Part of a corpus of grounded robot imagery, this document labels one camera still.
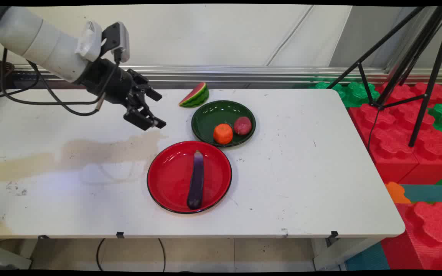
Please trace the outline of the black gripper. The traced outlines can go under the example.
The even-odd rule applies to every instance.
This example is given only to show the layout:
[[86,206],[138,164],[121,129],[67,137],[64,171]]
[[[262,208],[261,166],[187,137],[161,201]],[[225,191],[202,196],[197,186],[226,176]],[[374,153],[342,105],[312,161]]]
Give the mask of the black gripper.
[[123,70],[106,58],[98,58],[89,63],[79,77],[78,84],[96,96],[105,93],[105,100],[112,104],[121,104],[127,108],[123,118],[130,124],[146,131],[149,128],[163,128],[166,122],[155,117],[147,106],[129,106],[130,91],[140,92],[154,101],[163,96],[149,84],[149,79],[133,69]]

